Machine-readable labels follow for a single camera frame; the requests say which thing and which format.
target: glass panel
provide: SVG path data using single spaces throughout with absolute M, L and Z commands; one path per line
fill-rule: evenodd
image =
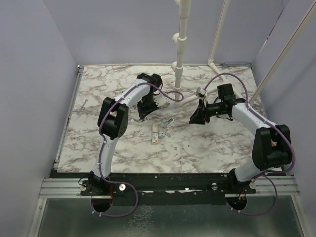
M 249 197 L 247 212 L 271 207 L 273 197 Z M 124 213 L 131 207 L 112 207 Z M 269 215 L 250 217 L 227 206 L 139 206 L 123 218 L 91 214 L 88 199 L 49 199 L 40 237 L 302 237 L 291 197 Z

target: small plastic piece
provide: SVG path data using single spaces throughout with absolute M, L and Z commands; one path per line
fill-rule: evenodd
M 196 91 L 196 96 L 197 97 L 204 98 L 205 94 L 206 94 L 206 90 L 204 90 L 201 87 L 197 88 L 197 91 Z
M 153 124 L 153 137 L 152 137 L 152 143 L 157 144 L 158 143 L 158 124 Z
M 172 124 L 173 122 L 174 122 L 174 119 L 173 119 L 173 118 L 170 118 L 168 121 L 162 122 L 162 123 L 161 123 L 161 126 L 163 126 L 163 127 L 169 127 L 170 124 Z
M 164 137 L 165 137 L 165 133 L 164 133 L 164 132 L 160 132 L 158 138 L 159 138 L 159 139 L 162 139 L 162 138 L 164 138 Z
M 161 122 L 160 125 L 163 126 L 163 127 L 168 127 L 167 124 L 165 124 L 164 122 Z

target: small metal part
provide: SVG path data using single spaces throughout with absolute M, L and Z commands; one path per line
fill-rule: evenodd
M 249 183 L 249 187 L 250 187 L 251 189 L 255 189 L 255 188 L 256 188 L 256 184 L 253 183 L 253 182 L 250 182 L 250 183 Z
M 205 94 L 206 94 L 206 90 L 204 90 L 204 89 L 201 88 L 201 87 L 198 87 L 198 88 L 197 88 L 197 91 L 196 91 L 196 96 L 197 96 L 197 97 L 204 98 L 204 97 L 205 97 Z
M 165 124 L 164 122 L 161 122 L 160 125 L 163 126 L 163 127 L 167 127 L 167 124 Z
M 149 119 L 147 117 L 144 117 L 143 119 L 137 119 L 136 122 L 147 122 Z
M 165 137 L 165 133 L 164 133 L 164 132 L 160 132 L 158 138 L 159 138 L 159 139 L 162 139 L 162 138 L 164 138 L 164 137 Z
M 217 184 L 216 183 L 212 183 L 212 190 L 217 190 L 218 187 L 217 187 Z
M 124 190 L 126 189 L 125 184 L 120 184 L 119 187 L 118 187 L 118 189 L 119 189 L 120 191 L 124 191 Z
M 83 109 L 84 105 L 85 105 L 87 102 L 88 102 L 88 99 L 86 99 L 86 100 L 84 101 L 84 103 L 81 105 L 81 107 L 80 107 L 80 109 L 79 109 L 79 111 L 78 111 L 77 114 L 80 114 L 81 110 Z
M 158 124 L 153 124 L 153 137 L 152 137 L 152 143 L 157 144 L 158 143 Z
M 169 126 L 170 124 L 172 124 L 174 122 L 173 118 L 170 118 L 167 122 L 164 122 L 165 124 L 167 124 L 167 126 Z
M 87 187 L 83 186 L 83 185 L 80 185 L 80 190 L 81 191 L 86 191 Z

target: white pvc pipe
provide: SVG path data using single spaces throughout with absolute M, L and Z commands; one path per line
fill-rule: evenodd
M 273 73 L 279 67 L 279 65 L 282 62 L 285 55 L 289 52 L 289 50 L 293 46 L 294 42 L 298 39 L 300 34 L 303 32 L 303 29 L 306 27 L 307 23 L 311 20 L 312 16 L 315 14 L 315 12 L 316 12 L 315 6 L 316 6 L 316 0 L 312 3 L 311 7 L 306 12 L 305 16 L 303 17 L 303 19 L 301 20 L 301 22 L 297 26 L 297 28 L 294 31 L 294 33 L 292 34 L 290 40 L 285 45 L 284 49 L 282 50 L 282 52 L 280 53 L 280 55 L 278 56 L 278 58 L 276 59 L 276 61 L 272 65 L 272 67 L 269 70 L 269 72 L 267 73 L 267 75 L 260 82 L 257 90 L 255 91 L 255 93 L 253 94 L 253 96 L 251 97 L 251 99 L 249 101 L 250 104 L 253 104 L 255 99 L 259 96 L 259 94 L 262 91 L 262 89 L 264 88 L 264 86 L 267 84 L 267 82 L 269 81 L 269 79 L 271 78 Z
M 179 34 L 172 37 L 173 41 L 177 44 L 177 63 L 176 67 L 172 66 L 175 72 L 175 90 L 181 89 L 181 77 L 183 72 L 183 54 L 185 52 L 186 40 L 187 40 L 187 27 L 188 17 L 190 15 L 191 0 L 175 0 L 179 5 L 180 26 Z M 175 94 L 175 99 L 180 99 L 180 94 Z
M 215 55 L 215 52 L 216 52 L 216 49 L 217 49 L 219 38 L 221 37 L 221 32 L 222 32 L 222 28 L 223 28 L 223 25 L 224 25 L 226 13 L 228 11 L 229 3 L 230 3 L 230 0 L 224 0 L 222 13 L 221 13 L 221 16 L 219 18 L 218 25 L 217 25 L 217 30 L 216 30 L 216 34 L 215 34 L 215 40 L 214 40 L 214 43 L 213 43 L 213 46 L 212 46 L 211 54 L 210 54 L 209 59 L 208 59 L 209 63 L 214 62 L 214 55 Z
M 212 68 L 214 70 L 214 72 L 216 72 L 217 74 L 221 74 L 222 72 L 214 64 L 214 55 L 215 55 L 215 52 L 216 52 L 216 49 L 217 49 L 217 46 L 218 46 L 219 39 L 221 37 L 221 33 L 222 33 L 223 25 L 224 25 L 224 22 L 225 22 L 226 14 L 227 14 L 227 11 L 228 11 L 229 3 L 230 3 L 230 0 L 224 0 L 221 16 L 219 18 L 218 25 L 217 25 L 217 30 L 216 30 L 216 34 L 215 34 L 215 40 L 214 40 L 214 43 L 213 43 L 213 46 L 212 46 L 211 54 L 210 54 L 208 62 L 207 62 L 207 64 L 210 66 L 210 68 Z M 220 76 L 220 78 L 223 80 L 223 83 L 230 83 L 230 84 L 232 84 L 224 75 Z M 243 96 L 240 94 L 240 92 L 238 90 L 236 90 L 236 88 L 234 86 L 233 86 L 233 90 L 234 90 L 235 95 L 238 98 L 243 98 Z
M 217 74 L 221 74 L 221 73 L 222 73 L 214 63 L 210 63 L 210 64 L 208 64 L 208 65 L 209 65 Z M 223 83 L 224 83 L 224 84 L 232 84 L 224 75 L 221 75 L 220 78 L 223 80 Z M 243 98 L 242 94 L 234 87 L 233 84 L 232 84 L 232 86 L 233 86 L 233 90 L 234 90 L 235 95 L 236 95 L 238 98 Z
M 215 91 L 217 91 L 217 87 L 208 88 L 207 89 L 207 94 L 213 93 Z M 177 108 L 177 107 L 183 106 L 185 104 L 188 104 L 188 103 L 190 103 L 190 102 L 192 102 L 192 101 L 194 101 L 194 100 L 196 100 L 198 98 L 199 97 L 197 97 L 196 95 L 191 95 L 189 97 L 186 97 L 183 101 L 175 103 L 174 105 Z

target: wire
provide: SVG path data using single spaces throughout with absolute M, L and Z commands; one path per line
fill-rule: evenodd
M 160 90 L 162 90 L 162 87 L 163 87 L 163 82 L 161 83 Z M 158 94 L 155 94 L 155 93 L 153 93 L 153 94 L 154 94 L 154 95 L 160 95 L 160 93 L 161 93 L 161 91 L 159 91 L 159 93 L 158 93 Z
M 219 99 L 219 97 L 217 96 L 216 99 L 214 100 L 213 104 L 215 104 L 218 99 Z
M 265 212 L 262 212 L 262 213 L 247 213 L 247 212 L 242 212 L 242 211 L 238 211 L 238 210 L 236 210 L 236 209 L 233 209 L 232 206 L 230 206 L 229 203 L 226 202 L 226 204 L 231 208 L 232 211 L 234 211 L 234 212 L 236 212 L 236 213 L 239 213 L 239 214 L 242 214 L 242 215 L 246 215 L 246 216 L 264 216 L 264 215 L 269 214 L 269 213 L 271 213 L 272 211 L 274 211 L 274 209 L 275 209 L 276 206 L 277 206 L 277 197 L 278 197 L 278 196 L 277 196 L 277 188 L 276 188 L 276 185 L 275 185 L 274 182 L 273 182 L 270 178 L 268 178 L 266 175 L 262 175 L 262 177 L 265 177 L 266 179 L 268 179 L 268 180 L 271 182 L 271 184 L 273 185 L 273 188 L 275 189 L 276 198 L 275 198 L 275 201 L 274 201 L 274 203 L 273 203 L 273 206 L 272 206 L 269 210 L 267 210 L 267 211 L 265 211 Z
M 136 207 L 137 207 L 137 204 L 138 204 L 138 194 L 137 194 L 137 190 L 135 189 L 135 187 L 133 185 L 131 185 L 130 183 L 127 183 L 127 182 L 119 182 L 119 181 L 110 181 L 110 180 L 107 180 L 103 173 L 102 173 L 102 168 L 101 168 L 101 156 L 102 156 L 102 152 L 103 152 L 103 149 L 104 149 L 104 146 L 107 142 L 107 139 L 106 137 L 104 136 L 104 134 L 102 133 L 102 127 L 103 127 L 103 124 L 105 122 L 105 120 L 107 119 L 107 117 L 109 116 L 110 112 L 114 109 L 114 107 L 120 102 L 122 101 L 129 93 L 131 93 L 133 90 L 135 90 L 136 88 L 142 86 L 142 85 L 149 85 L 149 86 L 152 86 L 153 88 L 155 88 L 156 90 L 160 91 L 161 94 L 163 94 L 165 97 L 167 97 L 168 99 L 172 100 L 172 101 L 175 101 L 175 102 L 180 102 L 180 101 L 183 101 L 184 99 L 184 95 L 179 92 L 179 91 L 169 91 L 169 92 L 163 92 L 161 89 L 159 89 L 157 86 L 151 84 L 151 83 L 148 83 L 148 82 L 142 82 L 142 83 L 139 83 L 138 85 L 135 85 L 134 87 L 132 87 L 131 89 L 129 89 L 121 98 L 119 98 L 117 101 L 115 101 L 115 103 L 110 107 L 110 109 L 107 111 L 107 113 L 105 114 L 104 118 L 102 119 L 101 121 L 101 124 L 100 124 L 100 127 L 99 127 L 99 134 L 103 137 L 103 143 L 102 143 L 102 146 L 101 146 L 101 149 L 100 149 L 100 152 L 99 152 L 99 158 L 98 158 L 98 168 L 99 168 L 99 172 L 100 172 L 100 176 L 101 178 L 109 183 L 109 184 L 125 184 L 129 187 L 132 188 L 132 190 L 135 192 L 135 195 L 136 195 L 136 201 L 135 201 L 135 205 L 134 207 L 127 213 L 125 214 L 121 214 L 121 215 L 112 215 L 112 214 L 106 214 L 106 213 L 102 213 L 102 212 L 97 212 L 95 209 L 94 209 L 94 206 L 93 206 L 93 203 L 91 202 L 91 208 L 93 209 L 93 212 L 92 213 L 97 213 L 99 214 L 100 216 L 108 216 L 108 217 L 123 217 L 123 216 L 127 216 L 129 215 L 130 213 L 132 213 L 133 211 L 135 211 Z M 169 93 L 178 93 L 181 95 L 181 99 L 180 100 L 176 100 L 176 99 L 173 99 L 171 98 L 170 96 L 168 96 Z
M 249 103 L 248 103 L 248 91 L 247 91 L 247 88 L 246 88 L 245 84 L 243 83 L 243 81 L 242 81 L 239 77 L 237 77 L 236 75 L 234 75 L 234 74 L 232 74 L 232 73 L 220 73 L 220 74 L 216 75 L 215 77 L 213 77 L 213 78 L 206 84 L 204 90 L 207 89 L 207 87 L 211 84 L 212 81 L 214 81 L 216 78 L 218 78 L 218 77 L 220 77 L 220 76 L 222 76 L 222 75 L 229 75 L 229 76 L 232 76 L 232 77 L 236 78 L 237 80 L 239 80 L 239 82 L 241 83 L 241 85 L 242 85 L 242 87 L 243 87 L 243 89 L 244 89 L 244 91 L 245 91 L 245 94 L 246 94 L 245 105 L 246 105 L 247 109 L 248 109 L 254 116 L 256 116 L 258 119 L 260 119 L 263 123 L 265 123 L 265 124 L 269 125 L 271 128 L 273 128 L 273 129 L 281 136 L 281 138 L 286 142 L 286 144 L 288 145 L 288 147 L 289 147 L 289 149 L 290 149 L 290 151 L 291 151 L 291 153 L 292 153 L 292 164 L 291 164 L 291 166 L 290 166 L 287 170 L 282 170 L 282 171 L 266 170 L 266 172 L 271 172 L 271 173 L 286 173 L 286 172 L 291 171 L 291 170 L 293 169 L 294 165 L 295 165 L 295 162 L 296 162 L 296 156 L 295 156 L 294 149 L 293 149 L 291 143 L 288 141 L 288 139 L 283 135 L 283 133 L 282 133 L 277 127 L 275 127 L 275 126 L 274 126 L 272 123 L 270 123 L 269 121 L 265 120 L 265 119 L 264 119 L 263 117 L 261 117 L 256 111 L 254 111 L 254 110 L 251 108 L 251 106 L 250 106 Z M 272 183 L 272 185 L 273 185 L 273 187 L 274 187 L 274 189 L 275 189 L 275 192 L 276 192 L 276 199 L 275 199 L 275 202 L 274 202 L 273 206 L 272 206 L 268 211 L 265 211 L 265 212 L 259 213 L 259 214 L 252 214 L 252 213 L 240 212 L 240 211 L 237 211 L 237 210 L 233 209 L 232 207 L 231 207 L 231 210 L 233 210 L 233 211 L 235 211 L 235 212 L 237 212 L 237 213 L 241 213 L 241 214 L 243 214 L 243 215 L 247 215 L 247 216 L 262 216 L 262 215 L 269 214 L 270 212 L 272 212 L 272 211 L 275 209 L 275 207 L 276 207 L 276 205 L 277 205 L 277 188 L 276 188 L 275 184 L 273 183 L 273 181 L 272 181 L 270 178 L 268 178 L 266 175 L 263 175 L 263 174 L 264 174 L 264 172 L 262 172 L 262 173 L 260 173 L 260 174 L 258 174 L 258 175 L 255 175 L 255 176 L 253 177 L 253 179 L 256 180 L 258 177 L 263 176 L 263 177 L 265 177 L 266 179 L 268 179 L 268 180 Z
M 216 99 L 214 100 L 213 104 L 215 104 L 218 99 L 219 99 L 219 97 L 217 96 Z M 229 115 L 228 115 L 229 118 L 220 117 L 220 116 L 218 116 L 218 115 L 217 115 L 216 117 L 219 118 L 219 119 L 227 119 L 227 120 L 229 120 L 229 121 L 234 121 L 234 120 L 232 119 L 232 117 L 230 117 Z
M 79 180 L 78 180 L 78 184 L 80 185 L 80 186 L 84 186 L 85 188 L 87 187 L 87 185 L 86 184 L 84 184 L 83 182 L 82 183 L 80 183 L 80 181 L 82 180 L 82 179 L 84 179 L 84 178 L 87 178 L 89 176 L 89 174 L 86 174 L 86 175 L 84 175 L 83 177 L 81 177 Z
M 239 80 L 239 82 L 241 83 L 244 91 L 245 91 L 245 94 L 246 94 L 246 107 L 247 109 L 254 115 L 256 116 L 258 119 L 260 119 L 263 123 L 269 125 L 271 128 L 273 128 L 280 136 L 281 138 L 286 142 L 286 144 L 288 145 L 291 153 L 292 153 L 292 164 L 290 165 L 290 167 L 286 170 L 282 170 L 282 171 L 277 171 L 277 170 L 267 170 L 266 172 L 271 172 L 271 173 L 287 173 L 289 171 L 291 171 L 295 165 L 295 162 L 296 162 L 296 156 L 295 156 L 295 152 L 294 152 L 294 149 L 291 145 L 291 143 L 289 142 L 289 140 L 284 136 L 284 134 L 277 128 L 275 127 L 272 123 L 270 123 L 269 121 L 265 120 L 263 117 L 261 117 L 256 111 L 254 111 L 251 106 L 249 105 L 248 103 L 248 91 L 247 91 L 247 88 L 245 86 L 245 84 L 243 83 L 243 81 L 237 77 L 236 75 L 232 74 L 232 73 L 220 73 L 218 75 L 216 75 L 215 77 L 213 77 L 205 86 L 204 90 L 207 89 L 207 87 L 211 84 L 212 81 L 214 81 L 216 78 L 222 76 L 222 75 L 229 75 L 229 76 L 232 76 L 234 78 L 236 78 L 237 80 Z M 260 175 L 262 175 L 264 172 L 262 172 L 261 174 L 258 174 L 256 175 L 255 177 L 259 177 Z
M 230 117 L 229 115 L 228 115 L 228 117 L 229 118 L 224 118 L 224 117 L 220 117 L 220 116 L 216 116 L 217 118 L 219 118 L 219 119 L 227 119 L 227 120 L 229 120 L 229 121 L 234 121 L 233 119 L 232 119 L 232 117 Z

